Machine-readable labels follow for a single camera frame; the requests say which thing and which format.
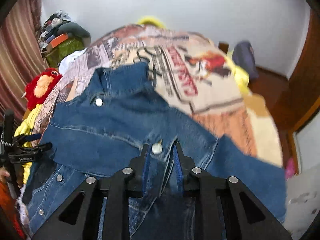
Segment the blue denim jacket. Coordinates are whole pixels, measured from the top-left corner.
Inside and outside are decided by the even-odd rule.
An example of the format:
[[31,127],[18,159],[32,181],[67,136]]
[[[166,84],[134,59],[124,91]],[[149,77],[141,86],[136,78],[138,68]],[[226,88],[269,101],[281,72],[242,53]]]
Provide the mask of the blue denim jacket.
[[142,199],[129,200],[132,239],[193,239],[195,205],[174,200],[181,174],[174,144],[212,176],[239,178],[279,222],[285,220],[282,168],[243,154],[228,136],[215,137],[154,90],[144,62],[116,69],[97,68],[87,88],[56,105],[42,135],[51,143],[30,169],[23,202],[35,234],[87,178],[108,178],[147,152]]

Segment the red plush toy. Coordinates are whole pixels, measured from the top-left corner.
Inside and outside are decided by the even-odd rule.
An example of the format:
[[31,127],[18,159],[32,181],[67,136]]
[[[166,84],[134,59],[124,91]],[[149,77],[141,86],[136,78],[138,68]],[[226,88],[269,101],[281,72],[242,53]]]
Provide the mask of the red plush toy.
[[33,110],[37,105],[44,103],[52,89],[62,78],[55,68],[47,68],[40,75],[36,76],[29,82],[22,98],[27,100],[27,109]]

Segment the red striped curtain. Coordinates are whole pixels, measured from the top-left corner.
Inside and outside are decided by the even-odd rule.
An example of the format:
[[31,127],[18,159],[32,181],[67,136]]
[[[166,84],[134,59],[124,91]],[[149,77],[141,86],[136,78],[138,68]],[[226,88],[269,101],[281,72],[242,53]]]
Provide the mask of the red striped curtain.
[[37,42],[40,16],[41,0],[17,0],[1,23],[1,120],[12,109],[15,127],[27,109],[25,86],[48,67]]

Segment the white crumpled cloth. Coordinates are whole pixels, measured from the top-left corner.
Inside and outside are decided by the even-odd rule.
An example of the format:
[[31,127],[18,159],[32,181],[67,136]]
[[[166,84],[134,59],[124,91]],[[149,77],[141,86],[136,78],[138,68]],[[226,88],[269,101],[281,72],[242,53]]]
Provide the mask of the white crumpled cloth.
[[73,53],[69,54],[59,63],[59,73],[64,76],[66,72],[69,70],[71,63],[75,61],[78,57],[80,57],[87,48],[83,50],[76,50]]

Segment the green patterned storage box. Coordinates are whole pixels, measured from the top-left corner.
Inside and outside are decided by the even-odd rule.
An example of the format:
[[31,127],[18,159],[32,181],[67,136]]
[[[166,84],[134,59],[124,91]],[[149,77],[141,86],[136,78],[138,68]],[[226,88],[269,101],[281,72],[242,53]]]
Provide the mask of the green patterned storage box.
[[44,58],[46,59],[49,67],[57,68],[65,57],[76,50],[83,50],[84,48],[85,46],[80,39],[69,38],[53,48],[45,55]]

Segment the orange shoe box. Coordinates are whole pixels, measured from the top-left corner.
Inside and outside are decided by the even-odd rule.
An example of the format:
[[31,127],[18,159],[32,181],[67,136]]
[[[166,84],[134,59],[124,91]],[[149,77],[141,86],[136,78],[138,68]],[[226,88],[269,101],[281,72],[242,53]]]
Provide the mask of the orange shoe box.
[[60,45],[62,42],[65,42],[68,39],[68,34],[64,33],[59,35],[58,37],[54,38],[52,41],[50,41],[46,47],[46,51],[51,51],[58,45]]

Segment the wooden wardrobe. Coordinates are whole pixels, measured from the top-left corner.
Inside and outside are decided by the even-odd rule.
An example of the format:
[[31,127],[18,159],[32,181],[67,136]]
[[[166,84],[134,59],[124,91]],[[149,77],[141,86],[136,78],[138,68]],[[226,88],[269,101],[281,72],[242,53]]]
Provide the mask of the wooden wardrobe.
[[298,63],[271,114],[284,139],[283,157],[295,174],[300,172],[298,146],[294,136],[319,110],[319,16],[310,11],[308,32]]

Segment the grey neck pillow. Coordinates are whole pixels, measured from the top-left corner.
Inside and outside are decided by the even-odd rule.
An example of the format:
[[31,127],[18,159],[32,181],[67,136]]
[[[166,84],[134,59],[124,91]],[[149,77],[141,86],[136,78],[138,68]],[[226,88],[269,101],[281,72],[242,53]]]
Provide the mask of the grey neck pillow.
[[67,34],[70,37],[71,36],[77,37],[82,40],[83,45],[85,47],[89,47],[89,45],[91,44],[90,33],[75,22],[68,22],[68,23],[64,23],[63,25],[59,26],[56,34],[57,34],[57,36],[59,36],[61,34]]

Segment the newspaper print bed cover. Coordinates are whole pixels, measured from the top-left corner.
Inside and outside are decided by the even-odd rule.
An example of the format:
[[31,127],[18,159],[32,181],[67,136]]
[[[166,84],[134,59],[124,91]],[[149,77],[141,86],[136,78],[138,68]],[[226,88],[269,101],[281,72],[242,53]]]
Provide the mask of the newspaper print bed cover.
[[34,122],[42,133],[58,102],[87,87],[96,68],[146,61],[155,90],[166,102],[245,154],[279,167],[283,154],[265,99],[248,88],[247,73],[210,39],[198,33],[131,24],[116,29],[75,56]]

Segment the purple grey backpack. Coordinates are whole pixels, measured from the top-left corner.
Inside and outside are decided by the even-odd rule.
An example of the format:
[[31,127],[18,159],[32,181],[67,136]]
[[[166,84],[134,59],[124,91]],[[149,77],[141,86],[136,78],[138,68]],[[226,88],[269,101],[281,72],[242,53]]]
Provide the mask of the purple grey backpack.
[[255,80],[259,77],[255,65],[254,50],[248,40],[241,41],[235,45],[232,60],[248,73],[250,80]]

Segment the yellow bed headboard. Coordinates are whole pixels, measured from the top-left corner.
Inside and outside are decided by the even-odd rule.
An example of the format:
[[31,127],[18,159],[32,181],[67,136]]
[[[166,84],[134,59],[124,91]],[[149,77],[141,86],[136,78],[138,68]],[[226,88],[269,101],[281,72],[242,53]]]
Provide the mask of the yellow bed headboard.
[[153,16],[143,16],[141,19],[138,20],[137,24],[140,25],[151,25],[157,28],[165,29],[166,26],[163,22]]

